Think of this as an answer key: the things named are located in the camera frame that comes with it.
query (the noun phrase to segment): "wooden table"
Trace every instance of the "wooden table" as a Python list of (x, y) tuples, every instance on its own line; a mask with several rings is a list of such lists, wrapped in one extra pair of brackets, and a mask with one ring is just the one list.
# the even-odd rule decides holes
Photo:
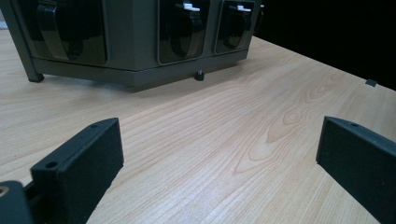
[(246, 60), (154, 89), (30, 83), (0, 31), (0, 181), (120, 118), (125, 163), (89, 223), (376, 223), (315, 161), (324, 116), (396, 141), (396, 92), (254, 38)]

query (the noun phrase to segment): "light wood surface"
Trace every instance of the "light wood surface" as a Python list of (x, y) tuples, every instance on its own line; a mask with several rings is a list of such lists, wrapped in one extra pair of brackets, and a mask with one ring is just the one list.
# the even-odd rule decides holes
[(254, 38), (246, 60), (145, 91), (27, 80), (0, 31), (0, 181), (101, 119), (125, 163), (89, 223), (376, 223), (315, 157), (324, 116), (396, 141), (396, 92)]

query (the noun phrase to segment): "black appliance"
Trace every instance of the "black appliance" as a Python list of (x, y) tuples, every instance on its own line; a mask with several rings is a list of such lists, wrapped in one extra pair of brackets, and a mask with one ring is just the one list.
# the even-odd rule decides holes
[(243, 60), (260, 0), (2, 0), (30, 81), (140, 86)]

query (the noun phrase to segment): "small black object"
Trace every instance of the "small black object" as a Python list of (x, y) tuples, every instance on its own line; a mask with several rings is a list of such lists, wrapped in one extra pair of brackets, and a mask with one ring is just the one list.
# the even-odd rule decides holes
[(198, 72), (195, 74), (194, 79), (197, 80), (197, 81), (204, 81), (204, 79), (205, 79), (205, 73), (204, 73), (202, 70), (198, 71)]
[(369, 86), (375, 87), (376, 81), (369, 78), (369, 79), (367, 79), (366, 84)]
[(396, 143), (325, 117), (318, 164), (381, 223), (396, 223)]
[(122, 165), (119, 120), (96, 122), (34, 165), (24, 189), (0, 183), (0, 223), (85, 223)]

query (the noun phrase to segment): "wood grain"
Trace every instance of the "wood grain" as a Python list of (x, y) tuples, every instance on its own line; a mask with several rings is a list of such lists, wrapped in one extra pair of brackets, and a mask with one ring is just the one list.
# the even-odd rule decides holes
[(29, 83), (0, 31), (0, 181), (120, 118), (124, 167), (89, 223), (376, 223), (315, 161), (324, 116), (396, 141), (396, 92), (254, 38), (246, 60), (144, 91)]

